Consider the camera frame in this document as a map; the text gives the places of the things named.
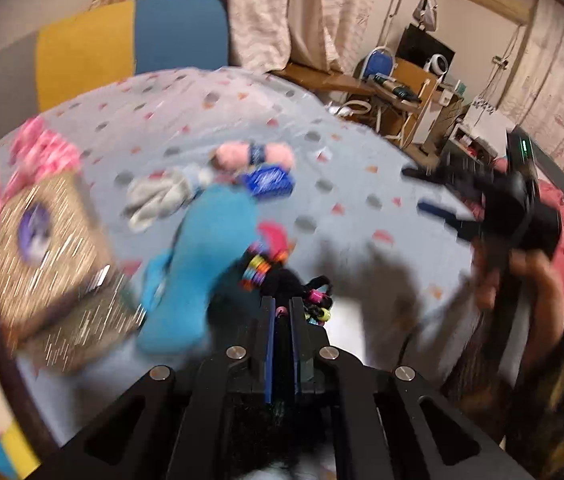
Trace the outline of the person's right hand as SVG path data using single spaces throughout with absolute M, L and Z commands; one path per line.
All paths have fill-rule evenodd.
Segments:
M 503 295 L 500 270 L 487 265 L 487 244 L 472 241 L 472 270 L 475 278 L 475 303 L 482 312 L 491 311 Z M 512 250 L 508 256 L 507 275 L 519 286 L 515 304 L 527 305 L 529 327 L 522 367 L 530 368 L 544 360 L 556 348 L 564 334 L 564 290 L 562 278 L 550 258 L 536 250 Z

